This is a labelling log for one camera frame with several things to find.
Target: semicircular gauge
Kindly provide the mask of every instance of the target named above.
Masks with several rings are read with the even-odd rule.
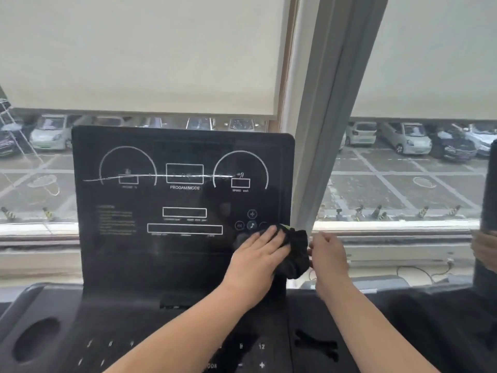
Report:
[[[247,150],[233,150],[221,157],[214,166],[214,187],[267,189],[269,172],[264,161]]]
[[[120,146],[109,150],[100,161],[98,179],[102,184],[157,185],[157,168],[143,150]]]

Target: roller shade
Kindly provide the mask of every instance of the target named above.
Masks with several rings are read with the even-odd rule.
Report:
[[[497,0],[389,0],[355,117],[497,119]]]
[[[277,114],[290,0],[2,0],[18,108]]]

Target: parking lot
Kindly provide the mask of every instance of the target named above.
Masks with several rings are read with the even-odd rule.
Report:
[[[382,141],[345,147],[338,155],[323,198],[320,219],[368,220],[379,205],[386,220],[479,218],[488,160],[451,163],[431,156],[400,156]],[[456,216],[450,209],[460,205]],[[356,208],[364,206],[362,214]],[[76,221],[74,167],[70,150],[0,159],[0,207],[15,222]],[[0,213],[3,222],[8,219]]]
[[[336,219],[337,209],[348,221],[364,206],[359,220],[370,219],[382,206],[387,220],[479,218],[487,173],[487,159],[466,163],[441,161],[431,156],[400,156],[382,140],[372,147],[344,147],[335,162],[319,214]],[[457,205],[455,216],[448,213]]]

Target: forearm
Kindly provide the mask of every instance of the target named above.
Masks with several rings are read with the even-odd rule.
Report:
[[[350,279],[332,285],[323,297],[361,373],[438,372]]]
[[[128,352],[105,373],[200,373],[246,309],[215,289]]]

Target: cup holder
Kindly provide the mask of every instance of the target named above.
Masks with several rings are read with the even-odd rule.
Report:
[[[40,356],[60,331],[60,322],[45,318],[29,326],[16,341],[12,351],[18,363],[26,363]]]

